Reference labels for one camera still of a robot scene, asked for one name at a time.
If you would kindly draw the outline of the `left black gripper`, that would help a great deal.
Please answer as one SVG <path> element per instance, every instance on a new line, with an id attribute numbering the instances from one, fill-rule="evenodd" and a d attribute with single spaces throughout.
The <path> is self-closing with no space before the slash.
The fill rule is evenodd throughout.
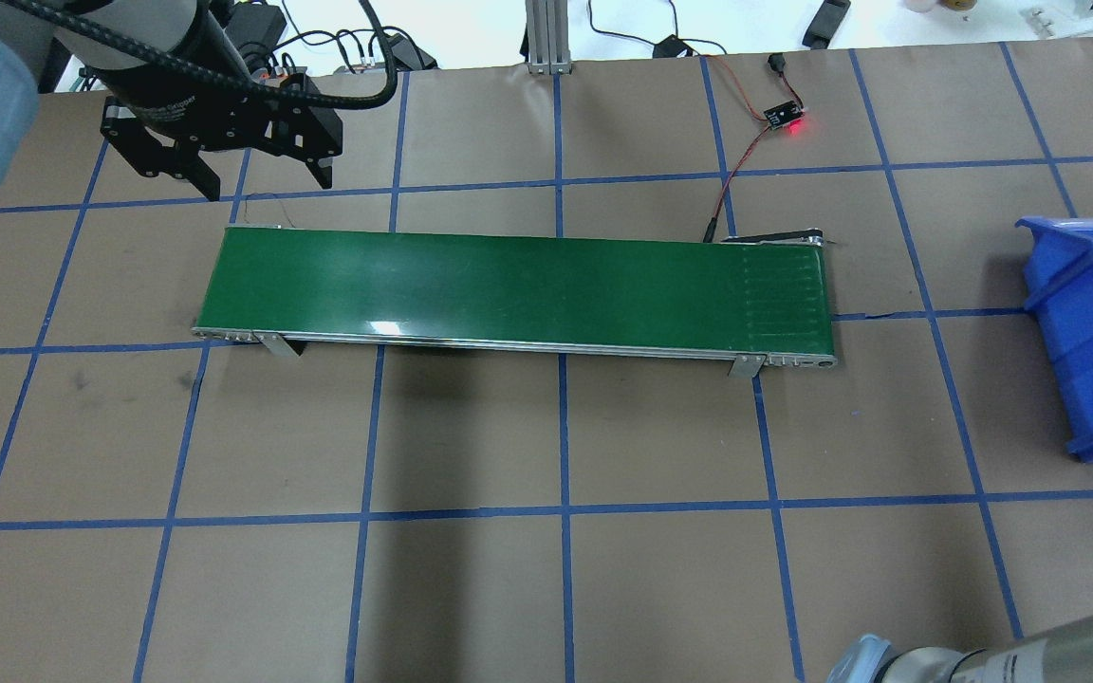
<path id="1" fill-rule="evenodd" d="M 343 149 L 343 121 L 333 109 L 171 72 L 99 76 L 110 90 L 101 134 L 139 175 L 169 175 L 218 200 L 220 177 L 200 152 L 256 148 L 274 157 L 298 158 L 321 189 L 333 187 L 333 158 Z"/>

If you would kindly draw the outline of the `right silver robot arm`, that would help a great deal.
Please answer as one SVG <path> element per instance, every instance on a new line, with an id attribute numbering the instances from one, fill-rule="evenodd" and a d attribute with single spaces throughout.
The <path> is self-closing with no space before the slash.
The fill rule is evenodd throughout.
<path id="1" fill-rule="evenodd" d="M 957 652 L 900 650 L 867 633 L 831 670 L 828 682 L 1093 682 L 1093 615 L 1003 647 Z"/>

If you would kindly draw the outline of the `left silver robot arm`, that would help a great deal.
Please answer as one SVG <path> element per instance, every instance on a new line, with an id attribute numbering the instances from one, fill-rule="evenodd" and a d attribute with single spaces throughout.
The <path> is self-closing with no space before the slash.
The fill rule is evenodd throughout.
<path id="1" fill-rule="evenodd" d="M 259 150 L 298 158 L 329 189 L 350 101 L 299 72 L 265 83 L 237 17 L 213 1 L 0 1 L 0 185 L 52 69 L 74 57 L 107 89 L 101 136 L 139 175 L 218 200 L 207 153 Z"/>

